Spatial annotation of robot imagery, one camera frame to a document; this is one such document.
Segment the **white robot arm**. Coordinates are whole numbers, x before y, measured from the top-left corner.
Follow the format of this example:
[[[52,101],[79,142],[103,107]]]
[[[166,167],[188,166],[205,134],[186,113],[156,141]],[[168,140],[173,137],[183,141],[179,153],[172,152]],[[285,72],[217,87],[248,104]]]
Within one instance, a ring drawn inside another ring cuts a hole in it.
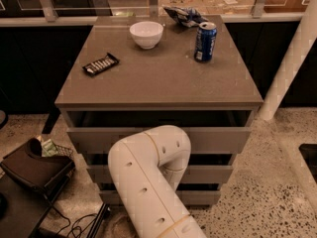
[[[238,157],[225,194],[195,219],[176,188],[188,166],[188,136],[157,127],[117,142],[111,178],[139,238],[317,238],[316,212],[266,122]]]

